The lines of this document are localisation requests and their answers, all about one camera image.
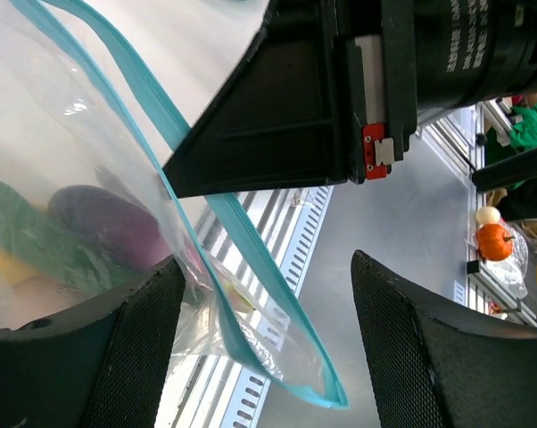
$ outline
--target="purple eggplant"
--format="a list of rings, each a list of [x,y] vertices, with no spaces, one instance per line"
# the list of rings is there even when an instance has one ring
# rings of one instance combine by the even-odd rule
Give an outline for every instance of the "purple eggplant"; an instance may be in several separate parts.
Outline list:
[[[123,267],[145,271],[171,254],[149,211],[99,187],[65,187],[53,195],[48,212]]]

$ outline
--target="red latch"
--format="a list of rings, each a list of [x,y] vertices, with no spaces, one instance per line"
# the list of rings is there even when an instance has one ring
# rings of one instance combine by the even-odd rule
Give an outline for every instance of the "red latch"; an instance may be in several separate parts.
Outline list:
[[[385,127],[383,123],[374,123],[362,128],[364,137],[364,163],[366,166],[366,179],[377,180],[387,177],[387,166],[376,165],[376,144],[375,141],[382,141],[385,138]]]

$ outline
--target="blue zipper strip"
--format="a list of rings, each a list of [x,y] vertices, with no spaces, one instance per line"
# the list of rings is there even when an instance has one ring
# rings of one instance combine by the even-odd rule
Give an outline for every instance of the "blue zipper strip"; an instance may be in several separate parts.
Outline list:
[[[145,113],[151,119],[169,146],[175,150],[188,133],[190,127],[180,114],[175,104],[169,99],[155,76],[149,71],[144,61],[139,57],[131,44],[96,10],[81,0],[40,0],[52,6],[63,9],[83,20],[102,39],[108,47],[114,61],[120,67],[134,96]],[[74,37],[64,28],[55,17],[47,11],[38,0],[11,0],[38,29],[48,35],[64,52],[77,61],[85,70],[93,84],[101,91],[109,105],[121,117],[132,134],[159,171],[160,177],[181,215],[184,225],[194,243],[198,243],[194,230],[189,223],[181,204],[166,177],[161,171],[161,165],[155,158],[152,149],[137,128],[126,107],[115,93],[112,84],[94,64],[92,58],[82,49]],[[260,239],[243,207],[233,194],[222,194],[207,197],[207,201],[219,220],[231,235],[235,245],[244,255],[253,272],[264,284],[275,302],[285,310],[291,319],[299,325],[311,338],[317,347],[325,364],[323,377],[325,381],[325,396],[322,397],[309,386],[299,386],[284,383],[272,376],[251,350],[247,340],[233,315],[224,287],[219,285],[210,262],[207,260],[201,245],[196,244],[197,250],[207,267],[213,283],[221,296],[220,327],[227,346],[227,352],[237,362],[266,375],[273,382],[281,384],[292,394],[313,404],[323,407],[348,407],[345,391],[318,335],[300,304],[288,287],[278,266],[272,259],[266,246]]]

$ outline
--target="green object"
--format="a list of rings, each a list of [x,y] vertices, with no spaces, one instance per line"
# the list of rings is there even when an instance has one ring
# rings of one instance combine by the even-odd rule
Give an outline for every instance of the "green object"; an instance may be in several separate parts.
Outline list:
[[[497,132],[493,128],[486,133],[487,145],[484,152],[486,165],[492,165],[515,156],[518,152],[537,147],[537,103],[532,108],[513,106],[512,111],[523,119],[512,127],[509,146],[503,147],[499,144]],[[516,183],[510,190],[516,189],[523,182]]]
[[[136,275],[55,223],[1,181],[0,248],[88,296],[123,285]]]

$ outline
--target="zip-top bag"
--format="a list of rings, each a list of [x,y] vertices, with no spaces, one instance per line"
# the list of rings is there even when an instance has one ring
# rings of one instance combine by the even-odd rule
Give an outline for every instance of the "zip-top bag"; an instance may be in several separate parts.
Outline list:
[[[100,50],[93,60],[83,46],[94,39],[78,41],[54,8],[86,23],[106,56]],[[106,68],[120,71],[120,95],[127,88],[128,107],[136,100],[148,118],[143,131]],[[175,150],[189,130],[132,45],[95,9],[80,0],[0,0],[0,328],[108,292],[172,254],[186,277],[175,355],[228,355],[300,399],[347,407],[326,350],[233,194],[206,201],[258,278],[254,290],[198,243],[148,143],[159,135]],[[284,322],[271,319],[268,301]],[[261,337],[252,312],[283,341]]]

